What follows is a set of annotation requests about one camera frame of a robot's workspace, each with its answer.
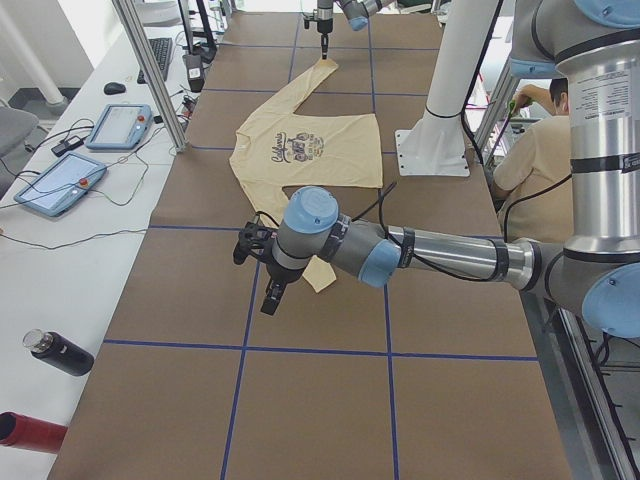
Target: keyboard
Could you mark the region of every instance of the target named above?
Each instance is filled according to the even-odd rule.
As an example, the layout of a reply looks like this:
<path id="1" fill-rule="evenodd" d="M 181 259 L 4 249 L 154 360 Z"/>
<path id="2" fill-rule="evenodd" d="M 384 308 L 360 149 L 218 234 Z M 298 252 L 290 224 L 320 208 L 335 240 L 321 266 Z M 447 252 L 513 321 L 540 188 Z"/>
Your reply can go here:
<path id="1" fill-rule="evenodd" d="M 158 61 L 158 66 L 162 72 L 163 80 L 167 79 L 169 75 L 169 64 L 171 63 L 171 47 L 173 46 L 173 40 L 171 38 L 150 38 L 151 50 L 153 55 Z M 147 83 L 144 79 L 144 72 L 140 70 L 138 73 L 138 83 Z"/>

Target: beige t-shirt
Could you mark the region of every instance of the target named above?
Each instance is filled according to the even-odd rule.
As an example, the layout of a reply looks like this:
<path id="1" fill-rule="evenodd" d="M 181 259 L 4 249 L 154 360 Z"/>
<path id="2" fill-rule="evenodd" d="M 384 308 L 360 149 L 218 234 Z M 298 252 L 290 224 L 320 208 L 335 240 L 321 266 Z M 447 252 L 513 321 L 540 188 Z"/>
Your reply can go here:
<path id="1" fill-rule="evenodd" d="M 498 212 L 502 226 L 507 207 L 519 198 L 559 182 L 571 172 L 571 126 L 568 116 L 533 124 L 496 168 L 494 183 L 513 190 Z M 571 180 L 539 197 L 525 200 L 509 213 L 509 241 L 526 237 L 564 243 L 573 235 Z"/>
<path id="2" fill-rule="evenodd" d="M 333 60 L 318 61 L 253 112 L 236 132 L 231 168 L 253 208 L 278 221 L 289 202 L 283 187 L 382 186 L 380 132 L 374 114 L 294 113 L 337 68 Z M 319 292 L 336 277 L 329 264 L 314 257 L 304 278 Z"/>

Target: tablet device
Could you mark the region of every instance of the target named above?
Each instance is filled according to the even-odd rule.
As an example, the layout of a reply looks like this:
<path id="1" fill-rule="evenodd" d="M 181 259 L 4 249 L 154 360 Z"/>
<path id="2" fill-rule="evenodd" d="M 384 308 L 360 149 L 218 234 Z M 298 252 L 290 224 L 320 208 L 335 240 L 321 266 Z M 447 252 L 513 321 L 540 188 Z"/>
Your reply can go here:
<path id="1" fill-rule="evenodd" d="M 13 199 L 43 215 L 57 217 L 75 205 L 106 170 L 101 162 L 68 152 Z"/>
<path id="2" fill-rule="evenodd" d="M 84 144 L 90 150 L 131 150 L 152 120 L 149 105 L 107 105 Z"/>

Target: black bottle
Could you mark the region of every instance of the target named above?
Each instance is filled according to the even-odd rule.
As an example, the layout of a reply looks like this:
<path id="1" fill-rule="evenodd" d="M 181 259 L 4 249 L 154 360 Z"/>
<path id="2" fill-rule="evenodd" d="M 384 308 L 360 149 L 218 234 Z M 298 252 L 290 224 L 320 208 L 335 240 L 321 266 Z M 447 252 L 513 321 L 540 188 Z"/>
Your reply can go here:
<path id="1" fill-rule="evenodd" d="M 34 329 L 22 339 L 31 355 L 70 375 L 79 377 L 93 366 L 93 355 L 56 332 Z"/>

